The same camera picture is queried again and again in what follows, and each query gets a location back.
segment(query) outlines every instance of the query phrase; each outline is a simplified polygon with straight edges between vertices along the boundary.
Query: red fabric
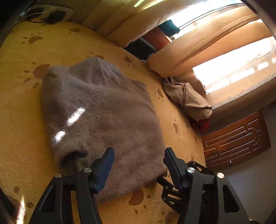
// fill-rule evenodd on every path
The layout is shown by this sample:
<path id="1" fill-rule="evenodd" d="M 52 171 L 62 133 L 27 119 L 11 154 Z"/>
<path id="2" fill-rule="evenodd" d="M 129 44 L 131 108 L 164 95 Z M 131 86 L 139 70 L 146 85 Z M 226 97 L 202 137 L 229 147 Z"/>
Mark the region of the red fabric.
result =
<path id="1" fill-rule="evenodd" d="M 199 131 L 203 135 L 210 127 L 209 119 L 196 122 L 193 118 L 189 117 L 190 124 L 195 132 Z"/>

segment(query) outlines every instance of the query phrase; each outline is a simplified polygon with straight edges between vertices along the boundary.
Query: electrical outlet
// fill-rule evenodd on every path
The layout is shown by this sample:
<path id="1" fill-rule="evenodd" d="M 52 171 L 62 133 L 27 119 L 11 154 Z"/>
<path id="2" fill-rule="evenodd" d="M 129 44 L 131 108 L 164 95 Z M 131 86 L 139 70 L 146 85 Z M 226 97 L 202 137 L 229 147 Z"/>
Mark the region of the electrical outlet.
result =
<path id="1" fill-rule="evenodd" d="M 48 16 L 50 15 L 51 12 L 63 11 L 63 12 L 66 12 L 66 14 L 62 21 L 69 21 L 75 12 L 75 10 L 73 10 L 73 9 L 68 9 L 65 7 L 54 6 L 54 5 L 35 5 L 31 8 L 31 10 L 32 9 L 41 9 L 41 8 L 43 9 L 42 10 L 43 14 L 40 16 L 40 19 L 48 18 Z"/>

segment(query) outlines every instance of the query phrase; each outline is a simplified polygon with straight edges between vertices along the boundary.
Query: white wall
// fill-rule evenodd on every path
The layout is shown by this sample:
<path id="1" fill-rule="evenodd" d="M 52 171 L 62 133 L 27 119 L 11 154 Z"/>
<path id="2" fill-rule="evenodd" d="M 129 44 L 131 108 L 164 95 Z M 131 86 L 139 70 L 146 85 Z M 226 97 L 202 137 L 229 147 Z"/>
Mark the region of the white wall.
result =
<path id="1" fill-rule="evenodd" d="M 271 148 L 222 172 L 252 220 L 263 224 L 276 207 L 276 106 L 263 109 Z"/>

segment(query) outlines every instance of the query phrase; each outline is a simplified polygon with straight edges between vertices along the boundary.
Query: door panel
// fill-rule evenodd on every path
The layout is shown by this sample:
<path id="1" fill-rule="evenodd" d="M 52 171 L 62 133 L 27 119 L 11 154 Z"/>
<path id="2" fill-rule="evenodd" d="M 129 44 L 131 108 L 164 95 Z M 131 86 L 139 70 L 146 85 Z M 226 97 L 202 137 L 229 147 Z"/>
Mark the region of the door panel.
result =
<path id="1" fill-rule="evenodd" d="M 243 162 L 270 147 L 261 111 L 201 138 L 206 166 L 224 169 Z"/>

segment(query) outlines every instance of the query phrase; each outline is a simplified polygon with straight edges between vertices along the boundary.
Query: cable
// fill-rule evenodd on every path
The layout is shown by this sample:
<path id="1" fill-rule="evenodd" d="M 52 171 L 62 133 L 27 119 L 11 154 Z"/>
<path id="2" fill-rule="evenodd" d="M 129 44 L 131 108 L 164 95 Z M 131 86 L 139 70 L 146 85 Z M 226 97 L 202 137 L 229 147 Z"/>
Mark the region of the cable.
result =
<path id="1" fill-rule="evenodd" d="M 32 20 L 21 20 L 21 21 L 19 21 L 18 23 L 16 23 L 15 24 L 15 26 L 17 25 L 17 24 L 19 24 L 19 23 L 22 23 L 22 22 L 31 22 L 31 23 L 46 23 L 46 20 L 45 21 L 42 21 L 42 22 L 36 22 L 36 21 L 32 21 Z"/>
<path id="2" fill-rule="evenodd" d="M 32 15 L 38 15 L 38 14 L 44 14 L 45 12 L 36 12 L 36 13 L 32 13 L 32 14 L 30 14 L 30 15 L 27 15 L 27 16 L 24 16 L 24 17 L 21 17 L 21 19 L 20 20 L 22 20 L 22 19 L 25 19 L 25 18 L 27 18 L 27 17 L 29 17 L 29 16 L 32 16 Z"/>

